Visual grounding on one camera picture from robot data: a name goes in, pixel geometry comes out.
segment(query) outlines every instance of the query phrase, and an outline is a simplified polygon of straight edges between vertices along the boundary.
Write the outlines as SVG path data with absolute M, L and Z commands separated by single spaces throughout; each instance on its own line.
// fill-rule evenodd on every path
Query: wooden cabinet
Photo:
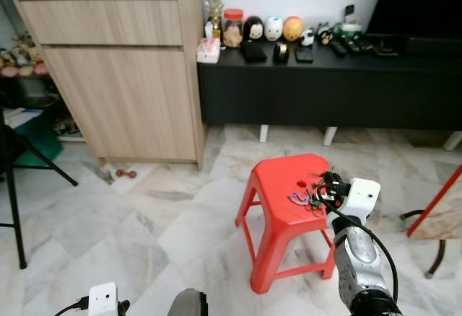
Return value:
M 45 48 L 45 57 L 98 156 L 196 158 L 183 52 Z
M 14 2 L 98 159 L 201 166 L 201 0 Z
M 40 44 L 183 44 L 175 0 L 37 0 L 22 8 Z

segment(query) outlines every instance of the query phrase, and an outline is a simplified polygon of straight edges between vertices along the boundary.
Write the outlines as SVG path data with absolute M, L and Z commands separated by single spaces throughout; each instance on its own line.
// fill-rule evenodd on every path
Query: red plastic stool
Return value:
M 307 211 L 305 206 L 297 205 L 288 198 L 295 191 L 304 193 L 306 188 L 311 189 L 313 183 L 321 180 L 319 175 L 328 168 L 327 161 L 322 157 L 306 154 L 267 159 L 252 169 L 236 217 L 236 226 L 242 224 L 244 228 L 253 264 L 250 284 L 254 292 L 258 294 L 267 292 L 273 280 L 277 278 L 311 271 L 322 271 L 324 279 L 332 277 L 335 267 L 334 245 L 324 232 L 324 229 L 328 228 L 326 212 L 323 211 L 321 217 L 316 217 L 312 211 Z M 256 192 L 260 201 L 253 200 Z M 245 215 L 251 206 L 258 204 L 263 207 L 265 231 L 255 257 Z M 330 247 L 326 262 L 278 272 L 277 269 L 290 240 L 303 233 L 317 230 L 321 230 Z

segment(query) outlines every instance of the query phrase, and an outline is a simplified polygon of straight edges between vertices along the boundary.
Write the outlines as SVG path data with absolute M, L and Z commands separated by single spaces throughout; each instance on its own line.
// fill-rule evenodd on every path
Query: tripod stand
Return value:
M 13 166 L 13 159 L 12 156 L 10 156 L 10 152 L 12 151 L 12 149 L 9 146 L 9 142 L 14 142 L 15 144 L 20 145 L 24 150 L 30 150 L 30 152 L 32 152 L 40 161 L 46 164 L 46 166 Z M 25 136 L 16 133 L 11 127 L 5 125 L 2 106 L 0 106 L 0 151 L 2 153 L 2 156 L 0 157 L 0 162 L 2 162 L 0 163 L 0 167 L 4 166 L 4 171 L 6 173 L 6 183 L 8 186 L 9 202 L 12 207 L 13 217 L 12 224 L 0 223 L 0 227 L 10 227 L 14 229 L 14 233 L 16 235 L 17 253 L 19 256 L 19 267 L 21 269 L 24 269 L 27 267 L 27 263 L 25 260 L 24 246 L 22 244 L 21 221 L 19 220 L 19 212 L 17 207 L 17 195 L 16 187 L 14 184 L 13 167 L 39 170 L 54 170 L 64 179 L 69 181 L 73 186 L 77 186 L 79 183 L 71 177 L 69 177 L 63 170 L 61 170 L 58 166 L 52 163 L 52 161 L 50 161 L 45 155 L 39 152 Z

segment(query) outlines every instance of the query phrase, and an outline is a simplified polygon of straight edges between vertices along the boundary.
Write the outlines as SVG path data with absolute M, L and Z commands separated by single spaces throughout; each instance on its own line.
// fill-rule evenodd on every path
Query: small dumbbell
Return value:
M 117 175 L 118 177 L 122 177 L 124 175 L 127 175 L 130 179 L 134 179 L 136 177 L 136 172 L 134 170 L 132 170 L 130 172 L 126 172 L 124 170 L 117 170 L 117 171 L 115 171 L 115 175 Z

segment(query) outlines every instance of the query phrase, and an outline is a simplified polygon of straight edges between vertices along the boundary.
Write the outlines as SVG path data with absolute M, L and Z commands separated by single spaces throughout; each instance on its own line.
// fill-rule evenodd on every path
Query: cabinet door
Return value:
M 46 48 L 99 157 L 195 160 L 183 52 Z

